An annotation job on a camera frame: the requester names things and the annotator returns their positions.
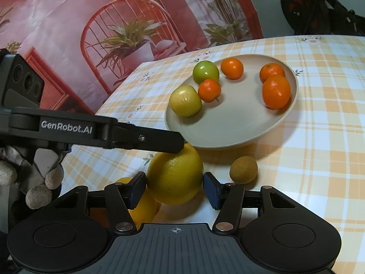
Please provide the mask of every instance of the metal screw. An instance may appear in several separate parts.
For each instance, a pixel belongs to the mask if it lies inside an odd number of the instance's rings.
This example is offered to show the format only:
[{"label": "metal screw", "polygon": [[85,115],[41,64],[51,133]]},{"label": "metal screw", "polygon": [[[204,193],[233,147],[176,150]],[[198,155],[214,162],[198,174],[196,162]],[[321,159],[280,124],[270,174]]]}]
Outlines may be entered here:
[{"label": "metal screw", "polygon": [[144,142],[145,141],[145,136],[144,135],[139,135],[138,137],[138,140],[141,141],[141,142]]},{"label": "metal screw", "polygon": [[115,225],[115,228],[121,232],[127,232],[133,229],[133,225],[130,222],[120,222]]},{"label": "metal screw", "polygon": [[231,224],[230,222],[219,222],[215,225],[215,227],[221,232],[227,232],[233,229],[233,224]]}]

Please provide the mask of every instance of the table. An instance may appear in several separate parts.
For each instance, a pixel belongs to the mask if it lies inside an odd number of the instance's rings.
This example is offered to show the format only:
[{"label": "table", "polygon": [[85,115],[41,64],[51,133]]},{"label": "table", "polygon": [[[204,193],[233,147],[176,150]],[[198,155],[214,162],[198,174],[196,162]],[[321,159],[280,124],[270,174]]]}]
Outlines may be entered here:
[{"label": "table", "polygon": [[[109,97],[98,115],[166,129],[171,92],[195,63],[238,54],[266,54],[286,62],[299,81],[299,97],[284,123],[256,143],[226,151],[199,151],[204,170],[231,182],[229,167],[251,155],[259,165],[248,188],[271,185],[329,221],[340,232],[337,274],[365,273],[365,38],[291,36],[223,45],[143,63]],[[154,153],[73,146],[63,161],[63,193],[76,185],[103,189],[121,177],[146,171]],[[255,218],[243,212],[241,225]],[[207,222],[217,212],[203,192],[180,207],[163,205],[154,221]]]}]

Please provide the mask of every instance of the gloved hand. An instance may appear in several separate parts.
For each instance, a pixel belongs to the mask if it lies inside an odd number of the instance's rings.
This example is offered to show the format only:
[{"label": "gloved hand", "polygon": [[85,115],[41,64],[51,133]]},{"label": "gloved hand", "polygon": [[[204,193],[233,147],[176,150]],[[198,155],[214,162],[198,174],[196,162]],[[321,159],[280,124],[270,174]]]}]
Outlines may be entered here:
[{"label": "gloved hand", "polygon": [[49,163],[44,159],[44,151],[51,150],[38,150],[34,163],[30,164],[16,148],[8,145],[0,149],[0,186],[14,184],[25,195],[26,205],[33,210],[48,205],[61,192],[63,168],[60,162],[63,156],[54,153],[56,162],[41,166]]}]

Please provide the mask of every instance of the small brown fruit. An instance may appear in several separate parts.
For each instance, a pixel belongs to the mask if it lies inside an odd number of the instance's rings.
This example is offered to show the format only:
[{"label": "small brown fruit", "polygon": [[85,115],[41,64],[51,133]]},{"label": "small brown fruit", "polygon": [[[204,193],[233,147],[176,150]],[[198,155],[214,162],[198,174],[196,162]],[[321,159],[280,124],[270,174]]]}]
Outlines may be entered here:
[{"label": "small brown fruit", "polygon": [[252,157],[240,157],[233,162],[229,176],[235,183],[246,184],[255,179],[257,170],[257,163]]}]

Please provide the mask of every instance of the yellow citrus fruit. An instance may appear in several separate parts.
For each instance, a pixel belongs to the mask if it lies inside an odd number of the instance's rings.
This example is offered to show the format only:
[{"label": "yellow citrus fruit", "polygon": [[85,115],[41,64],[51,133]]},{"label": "yellow citrus fruit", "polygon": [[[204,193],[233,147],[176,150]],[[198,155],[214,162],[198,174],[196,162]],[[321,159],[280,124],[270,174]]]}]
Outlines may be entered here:
[{"label": "yellow citrus fruit", "polygon": [[[128,183],[131,179],[132,177],[123,177],[116,182]],[[156,215],[156,209],[156,200],[151,196],[151,193],[146,188],[141,199],[139,200],[137,207],[128,211],[134,223],[136,224],[137,229],[139,229],[142,223],[152,222]]]},{"label": "yellow citrus fruit", "polygon": [[157,153],[147,170],[148,190],[157,201],[168,205],[190,201],[202,181],[203,162],[189,143],[178,154]]}]

